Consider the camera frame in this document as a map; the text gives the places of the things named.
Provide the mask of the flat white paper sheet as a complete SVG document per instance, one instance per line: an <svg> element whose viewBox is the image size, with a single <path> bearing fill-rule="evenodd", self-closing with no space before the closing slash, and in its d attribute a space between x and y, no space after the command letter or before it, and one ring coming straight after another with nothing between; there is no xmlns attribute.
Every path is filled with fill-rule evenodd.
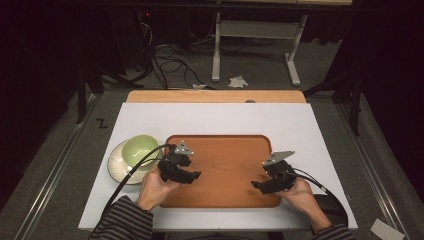
<svg viewBox="0 0 424 240"><path fill-rule="evenodd" d="M403 240L405 235L380 219L376 219L371 231L381 240Z"/></svg>

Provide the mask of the black metal stand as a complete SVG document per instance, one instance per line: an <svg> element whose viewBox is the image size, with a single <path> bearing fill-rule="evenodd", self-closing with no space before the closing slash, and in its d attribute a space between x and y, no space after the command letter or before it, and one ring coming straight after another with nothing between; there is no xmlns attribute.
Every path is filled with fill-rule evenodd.
<svg viewBox="0 0 424 240"><path fill-rule="evenodd" d="M100 78L106 75L112 80L117 81L124 86L132 89L143 89L143 85L136 84L123 76L100 67L95 64L82 64L78 71L77 79L77 93L78 93L78 118L76 123L80 124L87 114L87 103L86 99L86 86L89 86L91 91L95 94L102 94L104 92L104 86L101 83Z"/></svg>
<svg viewBox="0 0 424 240"><path fill-rule="evenodd" d="M358 136L361 86L362 71L356 67L350 67L348 70L303 91L303 95L309 97L319 91L333 90L332 100L334 103L350 103L349 124L354 134Z"/></svg>

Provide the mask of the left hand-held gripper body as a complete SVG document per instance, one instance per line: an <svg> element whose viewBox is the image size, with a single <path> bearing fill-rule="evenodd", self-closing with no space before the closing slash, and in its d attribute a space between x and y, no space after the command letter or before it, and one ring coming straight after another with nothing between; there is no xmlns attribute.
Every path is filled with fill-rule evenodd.
<svg viewBox="0 0 424 240"><path fill-rule="evenodd" d="M191 164L190 156L193 152L181 140L177 145L172 144L166 155L158 163L158 168L161 172L161 178L164 182L171 180L177 183L183 183L184 167Z"/></svg>

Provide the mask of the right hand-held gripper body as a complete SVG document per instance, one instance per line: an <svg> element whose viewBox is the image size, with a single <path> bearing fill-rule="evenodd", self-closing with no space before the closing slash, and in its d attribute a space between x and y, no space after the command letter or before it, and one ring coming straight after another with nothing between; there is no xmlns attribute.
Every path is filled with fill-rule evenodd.
<svg viewBox="0 0 424 240"><path fill-rule="evenodd" d="M263 169L270 177L269 180L262 182L266 188L266 194L290 190L293 187L297 175L286 159L294 154L294 151L272 152L263 163Z"/></svg>

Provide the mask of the person's left hand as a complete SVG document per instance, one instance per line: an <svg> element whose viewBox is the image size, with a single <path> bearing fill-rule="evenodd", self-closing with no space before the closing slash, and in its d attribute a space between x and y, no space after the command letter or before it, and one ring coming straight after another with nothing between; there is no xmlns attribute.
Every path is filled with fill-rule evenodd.
<svg viewBox="0 0 424 240"><path fill-rule="evenodd" d="M180 186L180 183L171 180L164 182L159 168L154 167L143 178L136 205L143 210L151 211L161 205L168 195Z"/></svg>

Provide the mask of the wooden table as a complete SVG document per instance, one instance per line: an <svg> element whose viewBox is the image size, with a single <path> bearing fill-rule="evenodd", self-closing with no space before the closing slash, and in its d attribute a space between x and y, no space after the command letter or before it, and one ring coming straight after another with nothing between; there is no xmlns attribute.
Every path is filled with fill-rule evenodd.
<svg viewBox="0 0 424 240"><path fill-rule="evenodd" d="M305 103L298 90L134 90L127 103Z"/></svg>

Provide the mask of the green bowl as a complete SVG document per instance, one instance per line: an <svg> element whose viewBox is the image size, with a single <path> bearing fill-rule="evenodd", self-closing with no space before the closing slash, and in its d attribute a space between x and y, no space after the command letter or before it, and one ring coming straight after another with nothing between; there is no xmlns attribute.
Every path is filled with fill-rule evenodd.
<svg viewBox="0 0 424 240"><path fill-rule="evenodd" d="M122 158L131 167L134 167L148 153L159 146L157 140L150 135L137 135L128 139L122 148Z"/></svg>

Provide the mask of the aluminium floor rail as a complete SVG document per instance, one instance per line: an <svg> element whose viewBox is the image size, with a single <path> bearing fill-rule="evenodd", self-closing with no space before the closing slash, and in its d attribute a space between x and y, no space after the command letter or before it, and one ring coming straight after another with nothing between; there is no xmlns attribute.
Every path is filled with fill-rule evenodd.
<svg viewBox="0 0 424 240"><path fill-rule="evenodd" d="M403 240L410 240L407 230L402 223L399 214L396 210L392 198L389 196L387 190L383 186L382 180L378 176L375 167L372 164L371 158L367 153L363 142L360 137L355 134L350 125L350 118L348 111L343 104L336 104L338 114L343 119L344 126L347 129L350 138L353 140L355 148L360 156L360 165L364 171L365 178L367 179L373 195L379 205L381 212L384 215L386 224L394 228L396 231L404 234Z"/></svg>
<svg viewBox="0 0 424 240"><path fill-rule="evenodd" d="M65 169L69 156L81 134L88 116L98 103L99 96L90 94L83 98L86 110L79 117L77 98L70 102L69 110L48 133L25 171L18 190L18 206L23 217L12 240L29 240L46 209Z"/></svg>

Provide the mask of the white table board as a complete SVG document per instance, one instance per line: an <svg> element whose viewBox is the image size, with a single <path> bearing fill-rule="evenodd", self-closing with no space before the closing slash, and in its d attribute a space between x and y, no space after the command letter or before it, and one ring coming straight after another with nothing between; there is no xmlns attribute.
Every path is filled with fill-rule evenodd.
<svg viewBox="0 0 424 240"><path fill-rule="evenodd" d="M290 150L289 163L317 179L346 205L348 200L336 173L312 107L307 103L125 103L122 105L105 153L138 133L165 142L173 135L230 135L265 137L274 151ZM230 208L201 206L216 190L199 180L187 186L192 207L157 207L157 231L274 231L306 229L305 217L285 200L276 206Z"/></svg>

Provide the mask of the white ribbed plate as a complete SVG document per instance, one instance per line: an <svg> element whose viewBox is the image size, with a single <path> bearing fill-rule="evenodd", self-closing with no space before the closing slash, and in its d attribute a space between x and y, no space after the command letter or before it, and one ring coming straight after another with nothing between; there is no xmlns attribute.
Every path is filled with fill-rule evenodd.
<svg viewBox="0 0 424 240"><path fill-rule="evenodd" d="M120 143L110 154L107 169L110 176L120 183L127 174L132 170L132 167L129 166L123 158L123 148L127 143L127 140ZM140 184L144 175L157 164L157 162L162 158L163 152L161 150L153 153L149 159L147 159L130 177L127 181L129 185Z"/></svg>

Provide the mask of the white metal desk frame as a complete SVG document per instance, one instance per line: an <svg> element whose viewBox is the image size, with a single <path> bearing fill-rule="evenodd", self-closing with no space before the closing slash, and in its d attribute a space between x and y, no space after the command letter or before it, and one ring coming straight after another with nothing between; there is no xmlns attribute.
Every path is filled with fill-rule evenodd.
<svg viewBox="0 0 424 240"><path fill-rule="evenodd" d="M222 20L221 14L216 13L214 55L211 73L212 81L218 82L220 80L220 43L222 37L260 38L293 41L291 51L284 54L284 59L292 85L300 86L301 81L294 63L294 58L297 53L307 19L307 15L302 15L297 23Z"/></svg>

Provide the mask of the large crumpled white paper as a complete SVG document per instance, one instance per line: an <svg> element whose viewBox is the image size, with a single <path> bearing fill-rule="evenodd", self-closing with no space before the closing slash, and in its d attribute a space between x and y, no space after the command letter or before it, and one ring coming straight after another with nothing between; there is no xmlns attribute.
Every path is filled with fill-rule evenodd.
<svg viewBox="0 0 424 240"><path fill-rule="evenodd" d="M243 88L244 86L248 86L248 83L242 76L232 77L230 79L229 87Z"/></svg>

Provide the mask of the wooden tray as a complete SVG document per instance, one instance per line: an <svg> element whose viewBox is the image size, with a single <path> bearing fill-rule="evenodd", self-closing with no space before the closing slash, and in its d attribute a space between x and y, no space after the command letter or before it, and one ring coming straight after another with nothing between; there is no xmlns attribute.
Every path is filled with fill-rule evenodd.
<svg viewBox="0 0 424 240"><path fill-rule="evenodd" d="M200 176L173 191L164 208L273 208L280 199L264 195L254 181L268 179L262 164L271 153L263 135L172 135L170 144L183 142L194 152L188 171Z"/></svg>

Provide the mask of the person's right hand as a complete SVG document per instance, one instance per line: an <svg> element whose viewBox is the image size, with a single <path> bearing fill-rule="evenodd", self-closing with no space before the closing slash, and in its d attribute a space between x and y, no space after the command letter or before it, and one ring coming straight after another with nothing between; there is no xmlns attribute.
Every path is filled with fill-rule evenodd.
<svg viewBox="0 0 424 240"><path fill-rule="evenodd" d="M322 211L314 198L311 187L304 179L297 178L290 190L280 191L277 195L284 198L309 220L316 220L322 215Z"/></svg>

